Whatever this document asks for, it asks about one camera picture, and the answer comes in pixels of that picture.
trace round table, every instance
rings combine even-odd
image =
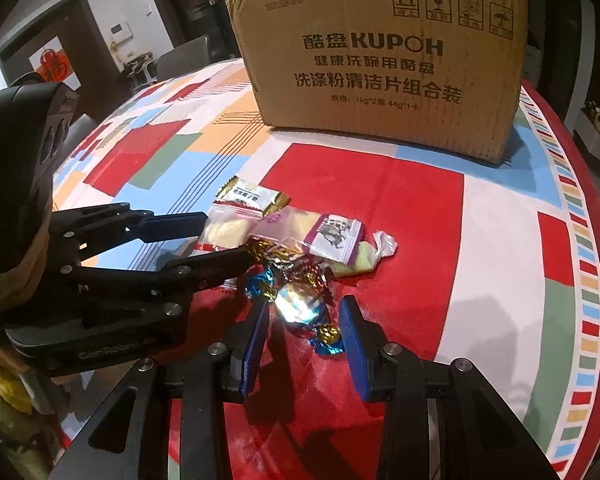
[[[241,60],[138,94],[76,149],[55,208],[129,202],[156,214],[206,211],[231,176],[293,206],[357,218],[398,241],[372,274],[340,280],[364,316],[421,358],[476,363],[562,478],[581,478],[600,440],[600,200],[554,112],[520,92],[504,160],[487,164],[378,138],[272,131]],[[84,264],[151,270],[191,240],[136,240]],[[246,303],[195,295],[186,358]],[[382,406],[363,404],[344,355],[316,355],[272,322],[258,384],[225,405],[236,479],[375,477]],[[171,424],[177,478],[179,404]]]

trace cardboard box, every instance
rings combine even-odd
[[[226,0],[270,126],[410,140],[498,161],[526,0]]]

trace red tablecloth edge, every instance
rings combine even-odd
[[[531,98],[536,102],[546,120],[551,126],[560,145],[571,163],[573,171],[578,177],[580,186],[584,191],[587,200],[587,210],[589,211],[589,219],[591,220],[591,228],[596,237],[596,247],[598,248],[598,257],[600,259],[600,197],[593,181],[589,175],[589,170],[585,164],[580,152],[568,133],[562,121],[558,118],[552,108],[542,98],[542,96],[534,90],[528,81],[523,81],[523,87]],[[598,388],[596,390],[596,399],[591,410],[589,423],[584,432],[580,448],[571,463],[571,467],[565,476],[565,480],[580,480],[585,471],[589,467],[593,455],[600,444],[600,375],[598,378]]]

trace gray chair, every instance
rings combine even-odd
[[[211,64],[209,37],[200,36],[163,54],[156,63],[158,81],[200,70]]]
[[[60,148],[60,156],[56,159],[54,171],[57,171],[62,163],[67,160],[69,155],[78,147],[78,145],[87,138],[87,136],[96,129],[98,123],[88,115],[81,115],[71,126],[64,138]]]

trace beige tape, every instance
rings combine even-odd
[[[0,312],[23,304],[38,288],[46,266],[51,209],[49,202],[42,225],[20,264],[0,274]]]

